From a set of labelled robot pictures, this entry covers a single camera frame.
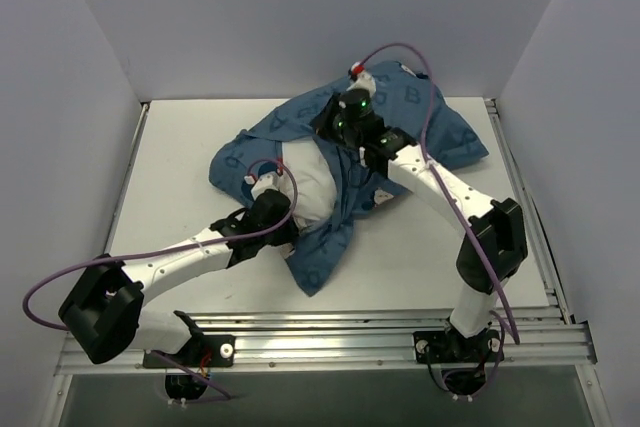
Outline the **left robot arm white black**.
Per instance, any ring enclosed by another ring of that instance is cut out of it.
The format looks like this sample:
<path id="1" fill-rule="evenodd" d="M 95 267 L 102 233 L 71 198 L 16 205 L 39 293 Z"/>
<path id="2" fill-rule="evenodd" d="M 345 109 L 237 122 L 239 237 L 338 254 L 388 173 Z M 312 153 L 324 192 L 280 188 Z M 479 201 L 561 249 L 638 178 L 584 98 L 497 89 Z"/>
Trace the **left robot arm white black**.
<path id="1" fill-rule="evenodd" d="M 157 351 L 179 366 L 195 366 L 205 357 L 219 357 L 228 365 L 231 342 L 209 339 L 183 311 L 158 313 L 147 305 L 201 275 L 252 259 L 265 246 L 296 240 L 290 207 L 285 194 L 268 189 L 250 207 L 151 259 L 118 260 L 104 254 L 81 274 L 58 316 L 94 364 L 141 349 Z"/>

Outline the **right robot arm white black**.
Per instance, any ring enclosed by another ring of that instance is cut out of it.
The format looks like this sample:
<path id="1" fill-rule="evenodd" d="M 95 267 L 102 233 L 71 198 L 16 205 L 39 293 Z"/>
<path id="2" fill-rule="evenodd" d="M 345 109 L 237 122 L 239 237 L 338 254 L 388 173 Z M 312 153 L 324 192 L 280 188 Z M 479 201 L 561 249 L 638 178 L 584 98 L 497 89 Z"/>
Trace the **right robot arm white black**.
<path id="1" fill-rule="evenodd" d="M 458 232 L 456 269 L 463 288 L 443 338 L 450 356 L 469 358 L 480 347 L 479 334 L 495 305 L 510 307 L 504 286 L 528 256 L 521 206 L 465 183 L 429 155 L 424 136 L 386 125 L 363 88 L 333 94 L 311 126 L 317 136 L 358 154 L 364 167 L 437 210 Z"/>

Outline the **white pillow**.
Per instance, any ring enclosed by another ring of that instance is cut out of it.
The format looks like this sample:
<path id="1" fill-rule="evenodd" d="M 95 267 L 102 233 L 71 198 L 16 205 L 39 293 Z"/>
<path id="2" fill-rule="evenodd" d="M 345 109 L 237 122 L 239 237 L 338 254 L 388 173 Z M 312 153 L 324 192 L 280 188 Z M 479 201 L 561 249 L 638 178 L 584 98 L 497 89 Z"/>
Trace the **white pillow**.
<path id="1" fill-rule="evenodd" d="M 333 214 L 337 186 L 329 165 L 311 137 L 281 144 L 282 162 L 293 174 L 298 197 L 293 220 L 301 236 L 319 229 Z"/>

